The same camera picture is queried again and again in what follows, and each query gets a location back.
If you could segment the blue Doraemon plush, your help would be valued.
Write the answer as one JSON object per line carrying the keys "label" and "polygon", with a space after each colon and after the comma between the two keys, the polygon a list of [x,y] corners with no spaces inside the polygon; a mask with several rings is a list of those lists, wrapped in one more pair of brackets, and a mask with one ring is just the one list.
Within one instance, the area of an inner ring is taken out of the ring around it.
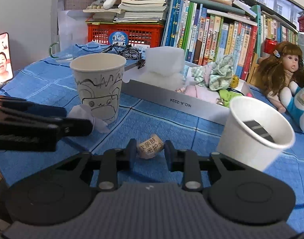
{"label": "blue Doraemon plush", "polygon": [[284,72],[285,81],[288,85],[280,91],[280,102],[304,132],[304,71],[290,72],[284,70]]}

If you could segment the green striped cloth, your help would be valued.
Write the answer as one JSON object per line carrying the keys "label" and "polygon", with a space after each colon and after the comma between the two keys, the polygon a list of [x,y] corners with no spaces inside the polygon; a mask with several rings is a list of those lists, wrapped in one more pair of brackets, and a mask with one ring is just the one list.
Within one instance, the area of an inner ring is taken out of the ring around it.
{"label": "green striped cloth", "polygon": [[224,55],[216,62],[209,62],[205,66],[191,68],[191,76],[200,87],[207,87],[211,91],[224,90],[230,87],[234,59]]}

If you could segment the white crumpled tissue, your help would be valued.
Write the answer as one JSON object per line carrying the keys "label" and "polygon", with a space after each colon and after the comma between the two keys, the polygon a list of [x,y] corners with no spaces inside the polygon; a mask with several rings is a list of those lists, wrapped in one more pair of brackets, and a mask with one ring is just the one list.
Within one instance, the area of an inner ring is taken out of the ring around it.
{"label": "white crumpled tissue", "polygon": [[92,130],[97,130],[99,133],[109,133],[108,124],[103,120],[93,116],[91,108],[88,105],[80,104],[74,106],[67,115],[68,118],[86,119],[92,123]]}

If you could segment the white cardboard box tray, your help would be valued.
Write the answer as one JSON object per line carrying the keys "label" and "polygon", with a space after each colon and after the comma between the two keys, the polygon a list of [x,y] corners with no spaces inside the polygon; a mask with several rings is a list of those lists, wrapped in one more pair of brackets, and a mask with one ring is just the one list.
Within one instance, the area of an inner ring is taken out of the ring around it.
{"label": "white cardboard box tray", "polygon": [[229,108],[176,91],[142,83],[138,81],[138,77],[145,72],[146,68],[139,68],[138,66],[138,63],[131,63],[125,67],[122,83],[123,93],[211,122],[221,125],[226,124]]}

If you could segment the round blue sticker badge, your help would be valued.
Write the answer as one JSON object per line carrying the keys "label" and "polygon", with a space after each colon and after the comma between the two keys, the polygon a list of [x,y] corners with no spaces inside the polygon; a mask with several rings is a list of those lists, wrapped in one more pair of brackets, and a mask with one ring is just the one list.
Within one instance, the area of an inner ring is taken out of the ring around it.
{"label": "round blue sticker badge", "polygon": [[123,31],[114,31],[109,35],[109,44],[127,46],[129,44],[128,34]]}

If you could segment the white Marie paper cup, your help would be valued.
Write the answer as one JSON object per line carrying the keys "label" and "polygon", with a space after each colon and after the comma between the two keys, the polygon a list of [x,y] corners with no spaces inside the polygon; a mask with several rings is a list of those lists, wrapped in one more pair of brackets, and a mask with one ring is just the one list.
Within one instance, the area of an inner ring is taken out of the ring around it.
{"label": "white Marie paper cup", "polygon": [[264,171],[295,143],[292,126],[270,105],[240,96],[233,98],[229,106],[217,152]]}

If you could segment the miniature black bicycle model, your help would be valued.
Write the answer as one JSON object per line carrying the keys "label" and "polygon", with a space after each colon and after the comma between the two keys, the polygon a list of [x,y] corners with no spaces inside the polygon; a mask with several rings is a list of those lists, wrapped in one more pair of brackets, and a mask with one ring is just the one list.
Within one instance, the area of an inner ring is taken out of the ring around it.
{"label": "miniature black bicycle model", "polygon": [[119,46],[116,44],[110,45],[105,48],[102,53],[115,52],[127,60],[141,60],[142,51],[139,48],[131,45]]}

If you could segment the row of upright books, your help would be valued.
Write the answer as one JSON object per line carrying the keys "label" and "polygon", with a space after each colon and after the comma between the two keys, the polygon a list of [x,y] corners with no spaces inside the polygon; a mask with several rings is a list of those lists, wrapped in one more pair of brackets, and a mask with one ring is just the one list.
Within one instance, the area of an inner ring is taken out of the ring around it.
{"label": "row of upright books", "polygon": [[263,52],[266,38],[298,43],[298,32],[263,5],[247,5],[246,12],[208,0],[171,0],[163,46],[181,48],[185,60],[197,65],[234,59],[234,74],[247,80],[254,61]]}

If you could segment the gold sequin soft ball pair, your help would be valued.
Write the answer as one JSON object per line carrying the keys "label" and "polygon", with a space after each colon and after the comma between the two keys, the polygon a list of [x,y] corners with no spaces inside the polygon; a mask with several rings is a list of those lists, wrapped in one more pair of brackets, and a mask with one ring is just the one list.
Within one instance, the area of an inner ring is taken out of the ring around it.
{"label": "gold sequin soft ball pair", "polygon": [[231,82],[230,82],[230,87],[231,88],[237,88],[239,85],[239,77],[237,77],[237,75],[233,75]]}

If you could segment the stack of grey books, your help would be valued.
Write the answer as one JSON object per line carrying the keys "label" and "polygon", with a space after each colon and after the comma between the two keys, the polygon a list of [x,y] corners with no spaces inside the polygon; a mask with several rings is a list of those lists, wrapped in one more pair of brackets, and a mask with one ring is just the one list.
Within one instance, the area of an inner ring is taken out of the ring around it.
{"label": "stack of grey books", "polygon": [[111,9],[88,6],[83,12],[91,13],[91,22],[102,23],[164,23],[170,0],[121,0]]}

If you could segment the pink folded cloth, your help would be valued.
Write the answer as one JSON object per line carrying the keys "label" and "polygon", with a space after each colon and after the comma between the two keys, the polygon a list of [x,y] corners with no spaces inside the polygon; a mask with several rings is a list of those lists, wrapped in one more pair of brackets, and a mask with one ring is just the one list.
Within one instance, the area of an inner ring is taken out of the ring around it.
{"label": "pink folded cloth", "polygon": [[191,96],[209,103],[216,104],[220,100],[220,95],[216,91],[211,91],[207,87],[199,85],[188,85],[176,90],[178,93],[183,93],[187,96]]}

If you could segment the doodled paper cup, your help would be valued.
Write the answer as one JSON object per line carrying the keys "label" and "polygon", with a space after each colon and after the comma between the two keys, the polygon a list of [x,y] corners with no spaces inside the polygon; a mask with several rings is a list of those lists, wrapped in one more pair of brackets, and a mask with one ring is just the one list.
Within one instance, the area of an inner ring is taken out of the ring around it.
{"label": "doodled paper cup", "polygon": [[70,62],[81,103],[107,124],[118,117],[126,62],[124,57],[112,53],[80,56]]}

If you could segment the red can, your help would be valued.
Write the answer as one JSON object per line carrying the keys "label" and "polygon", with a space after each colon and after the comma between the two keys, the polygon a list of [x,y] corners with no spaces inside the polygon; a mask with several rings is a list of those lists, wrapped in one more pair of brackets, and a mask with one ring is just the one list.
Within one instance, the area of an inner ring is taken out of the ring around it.
{"label": "red can", "polygon": [[263,52],[269,55],[273,54],[277,44],[278,41],[266,38],[263,43]]}

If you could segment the brown haired doll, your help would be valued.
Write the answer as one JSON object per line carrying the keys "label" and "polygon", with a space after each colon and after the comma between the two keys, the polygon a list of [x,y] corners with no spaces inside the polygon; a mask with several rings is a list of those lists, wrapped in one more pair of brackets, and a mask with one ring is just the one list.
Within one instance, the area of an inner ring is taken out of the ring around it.
{"label": "brown haired doll", "polygon": [[260,59],[257,74],[262,93],[280,113],[284,113],[286,109],[279,98],[281,90],[291,81],[304,87],[302,50],[290,42],[277,44],[269,57]]}

